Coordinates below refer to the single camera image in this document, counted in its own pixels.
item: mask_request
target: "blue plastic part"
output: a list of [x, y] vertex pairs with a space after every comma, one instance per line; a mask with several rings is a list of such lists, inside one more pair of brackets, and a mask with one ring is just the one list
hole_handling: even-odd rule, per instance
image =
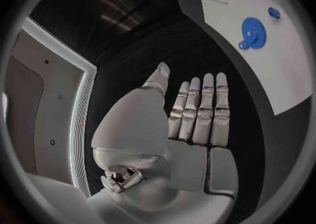
[[277, 9], [274, 9], [272, 7], [268, 9], [268, 13], [271, 17], [274, 17], [276, 19], [279, 19], [281, 17], [280, 12]]
[[247, 41], [242, 41], [238, 44], [240, 49], [243, 50], [248, 50], [249, 49], [249, 44], [247, 43]]
[[242, 36], [249, 47], [260, 49], [265, 45], [266, 32], [263, 24], [254, 17], [247, 17], [242, 23]]

